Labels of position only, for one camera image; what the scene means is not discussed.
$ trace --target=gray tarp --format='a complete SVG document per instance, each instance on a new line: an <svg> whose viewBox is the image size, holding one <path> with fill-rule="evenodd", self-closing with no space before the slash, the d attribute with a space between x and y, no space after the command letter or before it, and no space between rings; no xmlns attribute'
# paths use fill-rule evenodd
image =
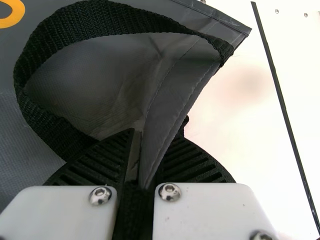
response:
<svg viewBox="0 0 320 240"><path fill-rule="evenodd" d="M77 0L23 0L23 19L0 29L0 211L22 189L41 185L64 164L26 124L13 68L29 35L57 9ZM235 48L250 28L195 0L119 0L221 38ZM200 37L148 33L99 37L52 56L27 84L39 105L102 140L129 127L142 132L139 181L147 186L183 119L219 68Z"/></svg>

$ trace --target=metal screw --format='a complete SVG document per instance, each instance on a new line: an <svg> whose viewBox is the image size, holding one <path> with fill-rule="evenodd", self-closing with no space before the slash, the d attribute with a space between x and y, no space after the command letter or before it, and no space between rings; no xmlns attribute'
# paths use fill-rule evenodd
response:
<svg viewBox="0 0 320 240"><path fill-rule="evenodd" d="M257 231L250 237L250 240L276 240L266 232Z"/></svg>
<svg viewBox="0 0 320 240"><path fill-rule="evenodd" d="M173 183L166 183L159 188L159 195L164 201L175 202L181 197L181 189Z"/></svg>
<svg viewBox="0 0 320 240"><path fill-rule="evenodd" d="M99 186L90 192L89 202L92 205L98 206L106 204L112 196L112 192L105 186Z"/></svg>

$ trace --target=black rubber pad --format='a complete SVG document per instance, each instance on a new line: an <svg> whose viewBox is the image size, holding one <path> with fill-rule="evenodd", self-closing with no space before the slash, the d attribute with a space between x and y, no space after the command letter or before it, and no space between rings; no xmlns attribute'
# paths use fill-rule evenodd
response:
<svg viewBox="0 0 320 240"><path fill-rule="evenodd" d="M56 171L44 185L101 186L120 191L123 185L134 129L112 135L83 151Z"/></svg>
<svg viewBox="0 0 320 240"><path fill-rule="evenodd" d="M211 155L181 135L166 151L157 183L235 183L231 174Z"/></svg>

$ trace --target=white surface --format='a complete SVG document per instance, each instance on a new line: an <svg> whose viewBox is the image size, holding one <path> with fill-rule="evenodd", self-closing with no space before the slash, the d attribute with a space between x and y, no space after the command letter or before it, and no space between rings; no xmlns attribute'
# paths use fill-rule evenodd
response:
<svg viewBox="0 0 320 240"><path fill-rule="evenodd" d="M176 183L181 197L154 196L153 240L249 240L257 230L276 235L252 190L236 183Z"/></svg>
<svg viewBox="0 0 320 240"><path fill-rule="evenodd" d="M320 1L256 2L320 211L320 19L316 14ZM252 32L202 91L188 114L185 135L217 158L238 183L252 188L281 240L315 240L319 234L251 2L207 0L207 4L251 27Z"/></svg>
<svg viewBox="0 0 320 240"><path fill-rule="evenodd" d="M103 205L88 201L96 186L34 186L21 191L0 215L5 240L111 240L117 192Z"/></svg>

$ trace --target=orange printed mark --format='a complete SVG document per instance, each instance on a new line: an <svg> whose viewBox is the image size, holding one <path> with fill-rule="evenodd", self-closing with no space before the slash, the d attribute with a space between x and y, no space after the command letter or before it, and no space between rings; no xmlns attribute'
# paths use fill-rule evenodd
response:
<svg viewBox="0 0 320 240"><path fill-rule="evenodd" d="M12 13L6 18L0 18L0 29L5 29L16 25L23 18L26 12L25 5L20 0L0 0L12 8Z"/></svg>

